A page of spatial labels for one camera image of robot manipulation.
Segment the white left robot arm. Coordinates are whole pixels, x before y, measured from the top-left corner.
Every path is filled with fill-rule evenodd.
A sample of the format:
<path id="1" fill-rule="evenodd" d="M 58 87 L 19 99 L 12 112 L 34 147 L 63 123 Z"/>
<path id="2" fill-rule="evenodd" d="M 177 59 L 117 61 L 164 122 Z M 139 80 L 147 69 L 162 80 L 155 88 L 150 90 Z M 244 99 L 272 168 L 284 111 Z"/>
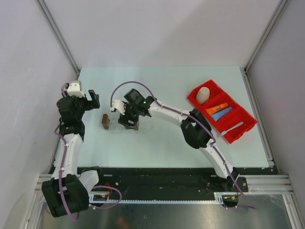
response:
<path id="1" fill-rule="evenodd" d="M 99 95 L 89 90 L 86 96 L 68 95 L 57 102 L 60 123 L 55 129 L 60 143 L 54 160 L 54 172 L 50 180 L 44 181 L 41 190 L 53 217 L 68 215 L 76 221 L 79 214 L 89 207 L 89 192 L 99 191 L 105 186 L 105 178 L 97 170 L 77 174 L 78 158 L 84 142 L 85 125 L 82 117 L 86 111 L 100 108 Z"/>

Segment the orange toothpaste tube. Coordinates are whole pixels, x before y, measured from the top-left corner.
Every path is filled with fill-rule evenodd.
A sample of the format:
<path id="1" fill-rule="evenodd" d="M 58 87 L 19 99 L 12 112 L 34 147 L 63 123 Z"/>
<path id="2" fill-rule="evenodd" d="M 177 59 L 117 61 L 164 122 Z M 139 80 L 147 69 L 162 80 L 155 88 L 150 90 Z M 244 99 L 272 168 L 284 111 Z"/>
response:
<path id="1" fill-rule="evenodd" d="M 208 108 L 206 109 L 206 112 L 209 114 L 209 115 L 213 115 L 223 109 L 225 109 L 226 107 L 228 106 L 228 103 L 222 103 L 220 105 L 217 105 L 217 106 L 213 106 L 211 108 Z"/>

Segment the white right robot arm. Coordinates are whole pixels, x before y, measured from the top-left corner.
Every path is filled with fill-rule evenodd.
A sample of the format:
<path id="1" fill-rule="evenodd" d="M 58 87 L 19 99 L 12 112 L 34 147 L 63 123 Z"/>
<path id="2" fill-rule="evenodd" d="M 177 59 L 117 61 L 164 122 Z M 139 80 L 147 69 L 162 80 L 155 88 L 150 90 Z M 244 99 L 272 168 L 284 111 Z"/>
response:
<path id="1" fill-rule="evenodd" d="M 118 123 L 126 129 L 134 129 L 139 116 L 160 118 L 180 127 L 186 143 L 200 150 L 213 166 L 220 187 L 224 191 L 232 191 L 237 186 L 238 174 L 235 168 L 225 159 L 216 145 L 212 129 L 198 109 L 179 110 L 157 100 L 153 96 L 144 98 L 136 89 L 131 89 L 125 101 L 114 100 L 112 111 L 118 110 Z"/>

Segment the red plastic organizer bin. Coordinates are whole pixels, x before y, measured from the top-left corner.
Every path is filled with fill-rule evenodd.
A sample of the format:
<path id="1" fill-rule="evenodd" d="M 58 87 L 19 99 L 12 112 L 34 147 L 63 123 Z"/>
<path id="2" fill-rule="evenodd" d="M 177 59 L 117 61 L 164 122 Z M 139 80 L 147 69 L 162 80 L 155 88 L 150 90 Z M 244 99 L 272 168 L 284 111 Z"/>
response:
<path id="1" fill-rule="evenodd" d="M 208 100 L 200 104 L 196 97 L 204 87 L 210 94 Z M 257 124 L 257 120 L 213 80 L 194 88 L 187 99 L 230 144 Z"/>

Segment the beige cup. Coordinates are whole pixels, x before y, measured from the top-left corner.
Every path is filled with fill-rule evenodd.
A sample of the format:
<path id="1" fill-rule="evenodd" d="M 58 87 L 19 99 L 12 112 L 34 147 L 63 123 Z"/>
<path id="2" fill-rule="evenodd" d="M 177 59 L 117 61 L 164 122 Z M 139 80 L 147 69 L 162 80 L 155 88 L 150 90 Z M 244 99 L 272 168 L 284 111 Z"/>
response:
<path id="1" fill-rule="evenodd" d="M 196 100 L 200 105 L 203 105 L 209 100 L 210 90 L 207 87 L 201 87 L 196 95 Z"/>

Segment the clear acrylic toothbrush stand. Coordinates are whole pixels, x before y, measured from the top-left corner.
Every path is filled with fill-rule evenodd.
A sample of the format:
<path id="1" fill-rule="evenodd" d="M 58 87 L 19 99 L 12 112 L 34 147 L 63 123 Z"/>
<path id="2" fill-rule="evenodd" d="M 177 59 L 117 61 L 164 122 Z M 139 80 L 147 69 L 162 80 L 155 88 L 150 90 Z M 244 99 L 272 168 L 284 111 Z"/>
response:
<path id="1" fill-rule="evenodd" d="M 139 121 L 124 121 L 120 113 L 108 113 L 102 115 L 101 124 L 106 131 L 119 132 L 124 130 L 139 130 Z"/>

